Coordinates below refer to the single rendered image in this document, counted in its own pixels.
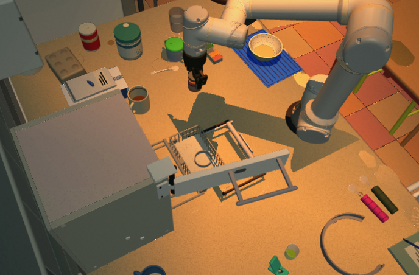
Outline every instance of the white wall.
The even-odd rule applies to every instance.
[[[74,32],[84,22],[95,25],[122,18],[121,0],[15,0],[27,28],[40,44]]]

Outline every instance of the wire basket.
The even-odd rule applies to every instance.
[[[177,133],[169,138],[169,146],[175,155],[175,157],[179,160],[179,163],[182,166],[182,169],[184,170],[185,174],[190,174],[191,171],[188,169],[188,166],[186,165],[185,161],[183,160],[182,156],[180,155],[179,151],[177,150],[175,144],[178,142],[181,142],[187,138],[190,138],[195,135],[199,135],[200,138],[202,138],[203,142],[205,143],[206,147],[208,148],[208,151],[211,155],[211,164],[213,167],[217,167],[220,165],[224,165],[223,160],[220,158],[219,154],[217,154],[216,149],[214,149],[213,145],[211,144],[210,140],[206,136],[206,134],[203,132],[202,128],[199,125],[196,125],[192,128],[189,128],[185,131],[182,131],[180,133]]]

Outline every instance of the small cup with green liquid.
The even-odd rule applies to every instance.
[[[300,253],[300,249],[298,248],[298,246],[295,244],[290,244],[287,246],[284,252],[284,256],[288,260],[294,260],[299,255],[299,253]]]

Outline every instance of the blue pen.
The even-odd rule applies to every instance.
[[[404,240],[404,241],[406,241],[408,244],[410,244],[410,245],[412,245],[412,246],[416,247],[417,249],[419,249],[419,246],[415,245],[414,243],[412,243],[412,242],[410,242],[410,241],[406,240],[405,238],[404,238],[403,240]]]

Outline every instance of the mug of tea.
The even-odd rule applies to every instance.
[[[129,104],[133,114],[145,114],[150,110],[150,96],[143,86],[134,86],[129,89]]]

